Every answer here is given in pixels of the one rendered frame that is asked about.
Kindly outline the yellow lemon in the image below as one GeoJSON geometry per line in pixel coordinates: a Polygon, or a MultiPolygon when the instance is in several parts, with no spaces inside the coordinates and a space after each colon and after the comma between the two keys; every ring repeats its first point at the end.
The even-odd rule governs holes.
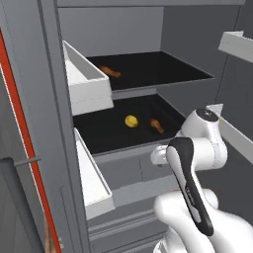
{"type": "Polygon", "coordinates": [[[129,115],[125,118],[125,124],[128,127],[137,127],[138,126],[138,120],[135,116],[129,115]]]}

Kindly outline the grey fridge drawer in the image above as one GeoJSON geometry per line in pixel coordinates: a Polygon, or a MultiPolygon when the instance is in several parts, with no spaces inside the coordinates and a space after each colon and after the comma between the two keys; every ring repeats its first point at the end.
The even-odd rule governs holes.
{"type": "Polygon", "coordinates": [[[177,183],[167,164],[157,166],[150,160],[150,148],[135,148],[95,156],[114,196],[142,200],[177,190],[177,183]]]}

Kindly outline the black fridge shelf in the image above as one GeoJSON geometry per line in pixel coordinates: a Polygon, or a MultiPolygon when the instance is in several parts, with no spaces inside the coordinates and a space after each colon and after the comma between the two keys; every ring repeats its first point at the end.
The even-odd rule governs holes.
{"type": "Polygon", "coordinates": [[[92,154],[169,139],[184,120],[184,116],[157,94],[115,100],[111,109],[73,117],[74,126],[92,154]],[[137,118],[137,127],[125,124],[129,115],[137,118]],[[150,125],[151,119],[160,122],[163,133],[150,125]]]}
{"type": "Polygon", "coordinates": [[[163,51],[91,56],[96,65],[119,72],[110,77],[114,91],[211,79],[211,75],[163,51]]]}

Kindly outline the grey fridge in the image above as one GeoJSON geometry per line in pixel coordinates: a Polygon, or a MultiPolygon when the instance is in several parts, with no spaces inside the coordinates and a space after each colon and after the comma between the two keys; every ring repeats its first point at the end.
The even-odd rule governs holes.
{"type": "Polygon", "coordinates": [[[180,112],[223,103],[225,118],[253,140],[253,63],[223,54],[223,32],[243,31],[253,40],[253,0],[233,5],[141,6],[127,0],[56,0],[62,40],[87,55],[149,51],[153,42],[214,75],[163,89],[180,112]]]}

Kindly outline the brown chicken drumstick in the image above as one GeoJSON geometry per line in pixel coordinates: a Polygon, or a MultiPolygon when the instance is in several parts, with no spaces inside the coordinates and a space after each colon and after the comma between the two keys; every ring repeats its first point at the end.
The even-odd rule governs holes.
{"type": "Polygon", "coordinates": [[[150,125],[152,127],[155,127],[159,133],[163,133],[164,132],[164,129],[162,128],[162,126],[161,126],[161,124],[160,124],[160,122],[158,120],[151,119],[150,120],[150,125]]]}
{"type": "Polygon", "coordinates": [[[121,77],[121,73],[118,71],[114,71],[113,69],[107,67],[107,66],[102,66],[100,65],[99,68],[107,75],[116,77],[116,78],[120,78],[121,77]]]}

